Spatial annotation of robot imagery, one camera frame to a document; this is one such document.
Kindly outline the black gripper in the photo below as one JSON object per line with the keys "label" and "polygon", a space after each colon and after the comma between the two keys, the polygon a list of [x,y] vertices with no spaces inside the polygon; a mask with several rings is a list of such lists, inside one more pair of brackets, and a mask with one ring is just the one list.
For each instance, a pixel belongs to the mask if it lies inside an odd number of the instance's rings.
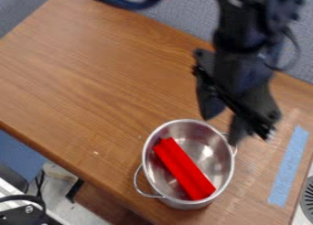
{"label": "black gripper", "polygon": [[207,121],[228,108],[234,113],[228,144],[238,145],[254,134],[269,140],[281,119],[281,110],[269,88],[273,71],[250,55],[212,53],[198,48],[192,57],[202,118]]}

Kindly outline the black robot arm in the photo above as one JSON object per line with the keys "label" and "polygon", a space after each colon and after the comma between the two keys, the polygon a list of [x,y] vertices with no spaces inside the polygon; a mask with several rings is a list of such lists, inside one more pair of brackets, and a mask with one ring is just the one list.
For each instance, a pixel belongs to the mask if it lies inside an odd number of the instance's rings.
{"label": "black robot arm", "polygon": [[289,62],[278,64],[283,42],[295,40],[290,22],[299,18],[303,4],[305,0],[218,0],[215,51],[192,52],[192,75],[202,118],[214,118],[224,109],[234,112],[230,145],[254,134],[267,140],[275,132],[281,111],[269,82],[299,59],[297,48]]}

